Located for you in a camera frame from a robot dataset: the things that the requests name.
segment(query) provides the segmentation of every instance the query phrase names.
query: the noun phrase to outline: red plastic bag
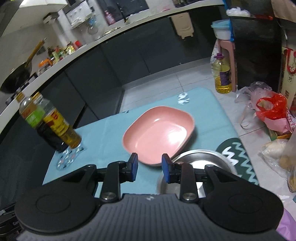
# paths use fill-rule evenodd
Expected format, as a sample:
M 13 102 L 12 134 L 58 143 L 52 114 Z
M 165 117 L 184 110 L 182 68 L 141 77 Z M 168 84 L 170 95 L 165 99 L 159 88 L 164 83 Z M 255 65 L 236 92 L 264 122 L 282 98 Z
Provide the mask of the red plastic bag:
M 256 106 L 260 111 L 256 112 L 256 115 L 261 121 L 264 121 L 265 118 L 270 120 L 278 120 L 281 118 L 286 118 L 287 115 L 287 99 L 282 94 L 275 93 L 272 97 L 263 97 L 260 98 Z

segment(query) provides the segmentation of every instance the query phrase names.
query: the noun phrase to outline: dark gray cabinet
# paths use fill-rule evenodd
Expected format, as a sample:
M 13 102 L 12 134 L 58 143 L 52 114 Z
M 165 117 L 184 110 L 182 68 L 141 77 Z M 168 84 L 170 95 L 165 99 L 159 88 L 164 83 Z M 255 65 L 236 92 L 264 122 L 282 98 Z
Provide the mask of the dark gray cabinet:
M 178 42 L 183 51 L 183 64 L 211 56 L 216 37 L 210 26 L 213 21 L 221 19 L 217 6 L 195 8 L 189 10 L 188 13 L 194 33 L 193 37 L 184 39 L 178 36 Z
M 101 44 L 102 50 L 122 85 L 149 75 L 138 49 L 123 33 Z
M 94 113 L 90 110 L 90 108 L 87 108 L 85 112 L 83 113 L 82 118 L 80 119 L 77 128 L 85 126 L 87 124 L 93 123 L 97 121 L 98 118 L 94 115 Z
M 99 119 L 117 113 L 123 90 L 101 46 L 77 59 L 65 73 Z
M 16 115 L 0 144 L 0 210 L 25 191 L 42 185 L 54 154 L 54 149 Z
M 182 63 L 183 51 L 170 18 L 146 23 L 126 32 L 126 35 L 141 54 L 151 74 Z
M 71 125 L 74 124 L 85 105 L 80 94 L 64 72 L 55 77 L 41 93 L 53 103 Z

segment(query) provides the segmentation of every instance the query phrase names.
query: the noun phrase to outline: white countertop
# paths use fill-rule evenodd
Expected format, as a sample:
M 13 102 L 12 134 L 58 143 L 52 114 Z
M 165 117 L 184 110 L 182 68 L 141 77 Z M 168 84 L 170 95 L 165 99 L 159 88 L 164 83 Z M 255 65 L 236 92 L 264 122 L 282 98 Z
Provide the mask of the white countertop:
M 167 15 L 176 14 L 182 11 L 186 11 L 193 8 L 198 7 L 204 7 L 204 6 L 212 6 L 212 5 L 221 5 L 223 4 L 222 0 L 203 0 L 198 1 L 192 4 L 189 4 L 184 7 L 171 9 L 165 12 L 157 13 L 155 15 L 140 19 L 138 21 L 132 22 L 124 27 L 121 27 L 118 30 L 115 30 L 111 32 L 110 34 L 107 34 L 106 36 L 78 49 L 73 54 L 67 56 L 65 59 L 59 61 L 57 64 L 49 68 L 47 71 L 45 71 L 43 74 L 41 74 L 38 78 L 36 78 L 32 83 L 30 83 L 24 90 L 23 93 L 26 96 L 31 96 L 38 88 L 40 88 L 51 76 L 53 76 L 55 73 L 57 73 L 60 69 L 65 67 L 67 64 L 69 64 L 72 60 L 80 56 L 81 54 L 85 53 L 89 49 L 95 47 L 96 45 L 100 44 L 101 42 L 106 41 L 107 39 L 120 34 L 130 28 L 133 28 L 137 25 L 140 25 L 142 23 L 161 18 Z M 10 121 L 10 119 L 14 116 L 14 114 L 18 111 L 19 103 L 14 99 L 0 114 L 0 133 L 3 131 L 7 123 Z

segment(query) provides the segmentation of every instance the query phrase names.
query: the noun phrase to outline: white zigzag pattern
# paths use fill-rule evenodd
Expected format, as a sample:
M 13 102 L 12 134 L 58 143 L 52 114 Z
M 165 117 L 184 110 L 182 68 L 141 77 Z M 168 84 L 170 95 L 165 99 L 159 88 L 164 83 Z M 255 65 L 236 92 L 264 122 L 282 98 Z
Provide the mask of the white zigzag pattern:
M 242 145 L 241 143 L 239 142 L 233 142 L 232 143 L 233 145 L 236 145 L 235 146 L 235 149 L 241 151 L 241 153 L 239 154 L 239 157 L 242 157 L 242 158 L 245 158 L 246 160 L 241 164 L 241 167 L 246 167 L 248 168 L 246 170 L 246 173 L 251 175 L 250 178 L 249 178 L 249 182 L 251 183 L 254 183 L 255 185 L 258 185 L 258 180 L 255 178 L 256 174 L 253 172 L 253 168 L 250 164 L 248 164 L 248 162 L 250 162 L 249 158 L 245 155 L 246 151 L 242 148 L 240 148 L 240 146 Z
M 230 148 L 231 148 L 231 146 L 225 148 L 225 149 L 222 151 L 222 155 L 227 156 L 226 158 L 227 158 L 227 159 L 231 162 L 231 164 L 234 166 L 234 165 L 237 164 L 239 161 L 236 160 L 236 159 L 232 159 L 232 157 L 235 155 L 235 153 L 232 152 L 232 151 L 228 151 Z

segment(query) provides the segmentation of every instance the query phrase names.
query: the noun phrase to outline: pink square bowl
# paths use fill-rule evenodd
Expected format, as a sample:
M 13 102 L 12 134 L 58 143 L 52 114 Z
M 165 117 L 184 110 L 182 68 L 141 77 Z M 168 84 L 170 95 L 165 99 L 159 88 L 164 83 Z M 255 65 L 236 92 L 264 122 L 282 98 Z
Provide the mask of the pink square bowl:
M 142 114 L 124 133 L 123 147 L 139 161 L 161 166 L 161 156 L 174 157 L 194 130 L 194 119 L 182 110 L 157 106 Z

